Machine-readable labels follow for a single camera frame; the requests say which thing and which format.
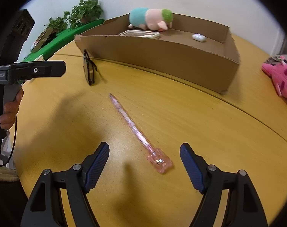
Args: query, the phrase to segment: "human hand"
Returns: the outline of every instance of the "human hand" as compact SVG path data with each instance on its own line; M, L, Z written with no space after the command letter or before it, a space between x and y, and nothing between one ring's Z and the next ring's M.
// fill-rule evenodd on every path
M22 98L23 89L20 89L20 91L16 95L15 101L8 102L4 105L4 114L0 116L0 123L2 129L8 130L13 126Z

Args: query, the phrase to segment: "green leaves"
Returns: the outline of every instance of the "green leaves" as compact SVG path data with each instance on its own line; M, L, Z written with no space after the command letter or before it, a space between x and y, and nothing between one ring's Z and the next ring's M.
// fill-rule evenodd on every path
M78 14L76 15L76 18L78 18L78 19L82 19L82 17L83 17L83 14L82 14L82 13L78 13Z
M53 30L57 32L61 32L65 29L67 29L68 24L64 22L65 18L57 17L56 19L50 18L49 24L45 25L47 28L52 28Z
M64 12L64 19L68 19L71 28L74 29L81 25L81 19L83 17L90 18L93 21L96 18L99 18L103 13L98 0L80 0L79 5L73 6L71 13Z

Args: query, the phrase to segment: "teal plush shirt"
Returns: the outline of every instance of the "teal plush shirt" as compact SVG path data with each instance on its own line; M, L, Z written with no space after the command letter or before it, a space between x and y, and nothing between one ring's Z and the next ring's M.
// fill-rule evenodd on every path
M130 24L135 27L139 27L141 24L146 24L146 12L148 8L146 7L138 7L131 11L129 16Z

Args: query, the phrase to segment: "plush pig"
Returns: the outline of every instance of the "plush pig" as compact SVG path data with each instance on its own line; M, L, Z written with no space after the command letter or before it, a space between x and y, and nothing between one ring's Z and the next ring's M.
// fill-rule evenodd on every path
M278 96L287 98L287 63L283 60L274 66L263 63L262 70L272 78Z
M129 21L130 29L139 27L143 30L149 28L152 31L164 31L168 30L168 27L172 27L173 14L168 9L148 9L139 7L131 11Z

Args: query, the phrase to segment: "glasses lens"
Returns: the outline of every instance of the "glasses lens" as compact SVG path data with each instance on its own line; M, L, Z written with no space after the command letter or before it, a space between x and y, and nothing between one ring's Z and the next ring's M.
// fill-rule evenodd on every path
M91 79L90 79L90 69L89 69L89 63L86 59L86 57L83 58L83 70L85 72L85 77L86 77L86 81L89 85L92 84Z
M94 83L94 70L93 70L93 64L91 61L89 61L89 77L91 80L91 83Z

